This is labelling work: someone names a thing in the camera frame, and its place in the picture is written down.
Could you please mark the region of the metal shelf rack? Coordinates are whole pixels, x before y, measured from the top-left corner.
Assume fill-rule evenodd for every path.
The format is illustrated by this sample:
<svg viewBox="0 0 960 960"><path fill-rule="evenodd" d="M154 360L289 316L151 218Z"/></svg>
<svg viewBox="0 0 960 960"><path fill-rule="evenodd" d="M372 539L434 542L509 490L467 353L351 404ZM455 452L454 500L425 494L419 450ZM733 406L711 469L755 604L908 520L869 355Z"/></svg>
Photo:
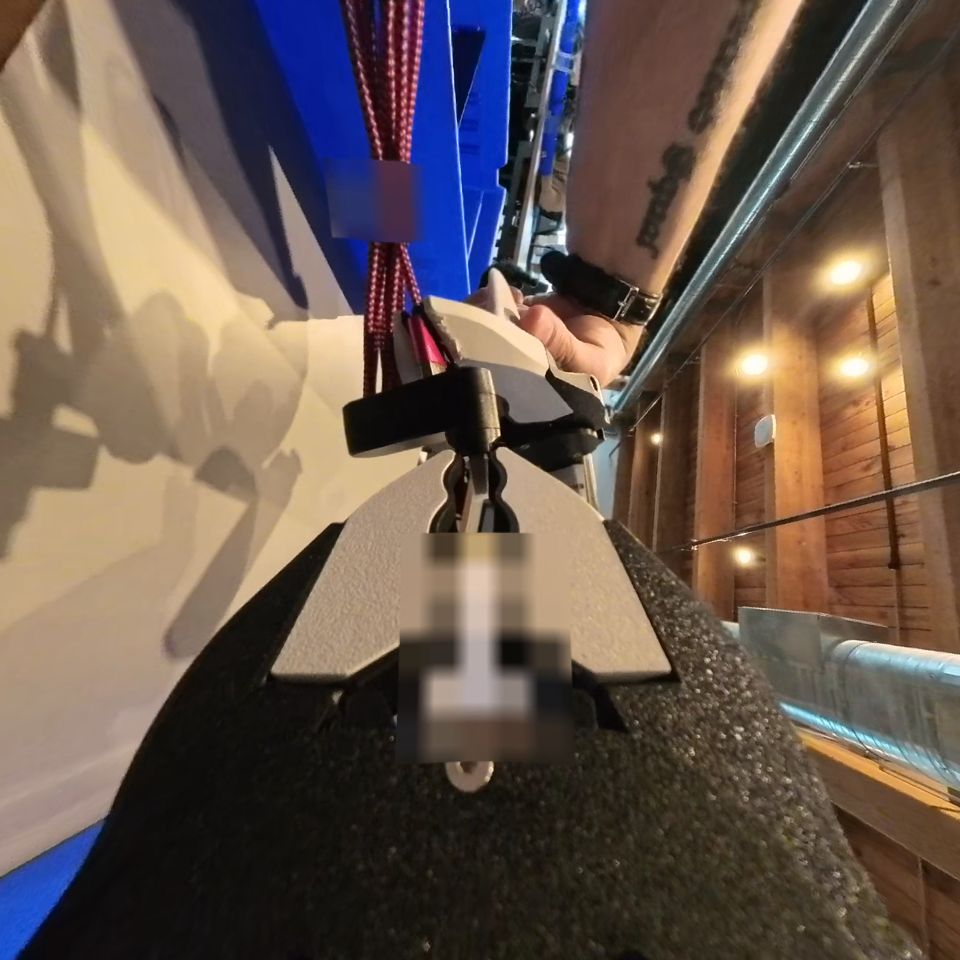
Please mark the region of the metal shelf rack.
<svg viewBox="0 0 960 960"><path fill-rule="evenodd" d="M514 2L510 50L510 183L497 256L526 292L541 292L545 249L565 237L585 2Z"/></svg>

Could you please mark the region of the silver air duct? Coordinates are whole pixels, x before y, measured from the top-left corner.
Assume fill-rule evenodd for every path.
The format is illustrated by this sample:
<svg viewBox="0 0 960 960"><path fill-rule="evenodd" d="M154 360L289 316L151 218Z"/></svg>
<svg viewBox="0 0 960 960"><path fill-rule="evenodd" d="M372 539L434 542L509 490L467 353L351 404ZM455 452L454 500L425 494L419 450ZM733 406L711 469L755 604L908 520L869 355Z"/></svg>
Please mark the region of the silver air duct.
<svg viewBox="0 0 960 960"><path fill-rule="evenodd" d="M879 624L742 606L736 636L800 726L955 797L959 657L888 642Z"/></svg>

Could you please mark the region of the blue plastic bin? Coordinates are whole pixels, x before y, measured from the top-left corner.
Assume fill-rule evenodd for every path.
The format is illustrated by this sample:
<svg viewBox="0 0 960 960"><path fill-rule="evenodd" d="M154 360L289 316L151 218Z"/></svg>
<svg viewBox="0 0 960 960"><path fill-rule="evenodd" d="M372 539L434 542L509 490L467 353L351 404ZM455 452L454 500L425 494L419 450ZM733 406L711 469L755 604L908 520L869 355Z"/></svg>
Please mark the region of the blue plastic bin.
<svg viewBox="0 0 960 960"><path fill-rule="evenodd" d="M224 123L258 203L270 156L351 312L363 306L366 247L335 238L330 162L368 155L339 2L179 2L191 22ZM488 268L505 202L510 2L425 4L413 124L421 234L411 257L421 291L460 300Z"/></svg>
<svg viewBox="0 0 960 960"><path fill-rule="evenodd" d="M83 865L103 821L52 846L1 877L1 958L30 941Z"/></svg>

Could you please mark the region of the person's left forearm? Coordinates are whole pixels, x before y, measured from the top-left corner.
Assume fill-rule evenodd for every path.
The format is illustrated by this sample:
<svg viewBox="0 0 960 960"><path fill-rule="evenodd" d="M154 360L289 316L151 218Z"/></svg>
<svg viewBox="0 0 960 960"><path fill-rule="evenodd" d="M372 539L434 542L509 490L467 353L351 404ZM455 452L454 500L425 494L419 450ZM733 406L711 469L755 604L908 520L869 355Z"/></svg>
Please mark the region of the person's left forearm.
<svg viewBox="0 0 960 960"><path fill-rule="evenodd" d="M571 254L663 294L801 1L586 5Z"/></svg>

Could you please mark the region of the metal ceiling pipe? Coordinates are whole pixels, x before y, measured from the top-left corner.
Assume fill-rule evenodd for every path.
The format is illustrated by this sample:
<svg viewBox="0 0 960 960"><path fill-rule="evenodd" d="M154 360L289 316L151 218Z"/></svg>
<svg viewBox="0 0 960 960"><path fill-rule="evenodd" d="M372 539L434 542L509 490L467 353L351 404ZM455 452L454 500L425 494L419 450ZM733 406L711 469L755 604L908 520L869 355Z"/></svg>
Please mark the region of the metal ceiling pipe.
<svg viewBox="0 0 960 960"><path fill-rule="evenodd" d="M923 2L807 2L747 129L734 148L692 264L680 269L654 321L654 334L612 403L622 419L675 343L696 320L716 282L879 67Z"/></svg>

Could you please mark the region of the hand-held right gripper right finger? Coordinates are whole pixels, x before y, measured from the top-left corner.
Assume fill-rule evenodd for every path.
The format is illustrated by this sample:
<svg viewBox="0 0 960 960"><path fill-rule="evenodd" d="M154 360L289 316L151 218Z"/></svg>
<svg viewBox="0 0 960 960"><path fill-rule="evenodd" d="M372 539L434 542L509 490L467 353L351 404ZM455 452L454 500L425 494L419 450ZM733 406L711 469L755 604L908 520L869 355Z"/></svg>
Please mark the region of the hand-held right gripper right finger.
<svg viewBox="0 0 960 960"><path fill-rule="evenodd" d="M496 452L506 473L502 497L523 533L533 534L568 572L573 662L601 682L646 682L671 665L613 544L602 515L569 486L517 453Z"/></svg>

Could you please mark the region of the thin black rail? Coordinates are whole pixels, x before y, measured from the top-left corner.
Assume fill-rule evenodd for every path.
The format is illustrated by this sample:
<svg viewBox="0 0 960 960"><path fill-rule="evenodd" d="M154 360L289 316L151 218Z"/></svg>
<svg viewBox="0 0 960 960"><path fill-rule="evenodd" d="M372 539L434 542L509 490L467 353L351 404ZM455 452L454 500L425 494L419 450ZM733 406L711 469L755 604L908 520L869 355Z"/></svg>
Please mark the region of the thin black rail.
<svg viewBox="0 0 960 960"><path fill-rule="evenodd" d="M743 526L722 534L693 538L681 544L670 547L662 547L656 550L660 556L671 555L678 552L688 552L702 546L713 544L728 543L754 534L760 534L768 530L776 529L782 526L793 525L801 522L808 522L816 519L825 518L837 513L846 513L858 510L863 507L871 506L877 503L894 501L903 498L917 497L921 494L931 492L942 487L954 486L959 483L959 471L943 473L933 478L915 481L909 484L883 488L855 498L849 498L838 501L813 510L793 513L785 517L766 520Z"/></svg>

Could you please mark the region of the person's left hand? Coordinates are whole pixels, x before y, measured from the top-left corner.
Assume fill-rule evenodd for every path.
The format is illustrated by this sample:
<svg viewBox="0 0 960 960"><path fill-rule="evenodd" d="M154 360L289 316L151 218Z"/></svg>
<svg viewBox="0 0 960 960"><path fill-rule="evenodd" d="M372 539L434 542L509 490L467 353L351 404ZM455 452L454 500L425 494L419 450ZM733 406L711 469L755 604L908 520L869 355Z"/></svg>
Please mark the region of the person's left hand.
<svg viewBox="0 0 960 960"><path fill-rule="evenodd" d="M559 294L523 299L518 324L541 342L557 366L594 377L606 387L623 373L647 335L645 326L589 314Z"/></svg>

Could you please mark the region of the black usb hub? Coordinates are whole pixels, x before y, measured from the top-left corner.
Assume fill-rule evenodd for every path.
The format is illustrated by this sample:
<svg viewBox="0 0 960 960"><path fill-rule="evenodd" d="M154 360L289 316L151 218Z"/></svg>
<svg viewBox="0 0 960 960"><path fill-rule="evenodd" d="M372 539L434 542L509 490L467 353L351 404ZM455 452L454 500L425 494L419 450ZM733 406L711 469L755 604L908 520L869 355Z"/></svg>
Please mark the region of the black usb hub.
<svg viewBox="0 0 960 960"><path fill-rule="evenodd" d="M500 437L498 396L492 373L482 366L445 371L344 405L343 433L350 456L375 457L422 449L445 440L491 479L490 455Z"/></svg>

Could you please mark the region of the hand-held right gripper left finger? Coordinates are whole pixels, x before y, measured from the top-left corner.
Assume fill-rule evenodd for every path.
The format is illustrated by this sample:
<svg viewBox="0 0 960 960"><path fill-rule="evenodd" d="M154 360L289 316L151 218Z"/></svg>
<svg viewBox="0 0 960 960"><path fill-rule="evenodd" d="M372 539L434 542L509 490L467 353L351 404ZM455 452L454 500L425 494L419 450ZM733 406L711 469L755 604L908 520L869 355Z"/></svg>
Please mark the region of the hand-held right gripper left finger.
<svg viewBox="0 0 960 960"><path fill-rule="evenodd" d="M454 454L403 474L348 518L271 667L279 679L343 683L399 645L402 547L448 500Z"/></svg>

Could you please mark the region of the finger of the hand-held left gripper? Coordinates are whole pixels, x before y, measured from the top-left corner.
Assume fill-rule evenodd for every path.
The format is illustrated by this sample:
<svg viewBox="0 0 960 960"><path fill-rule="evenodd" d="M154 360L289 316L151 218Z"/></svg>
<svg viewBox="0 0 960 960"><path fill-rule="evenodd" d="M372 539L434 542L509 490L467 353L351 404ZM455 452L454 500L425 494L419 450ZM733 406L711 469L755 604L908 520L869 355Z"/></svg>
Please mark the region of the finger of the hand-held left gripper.
<svg viewBox="0 0 960 960"><path fill-rule="evenodd" d="M409 344L424 376L478 362L544 376L546 348L520 326L519 297L503 273L492 268L477 303L426 296L409 315Z"/></svg>
<svg viewBox="0 0 960 960"><path fill-rule="evenodd" d="M550 370L538 373L519 366L488 366L498 401L509 418L562 418L590 403L602 404L601 393L582 374L573 379Z"/></svg>

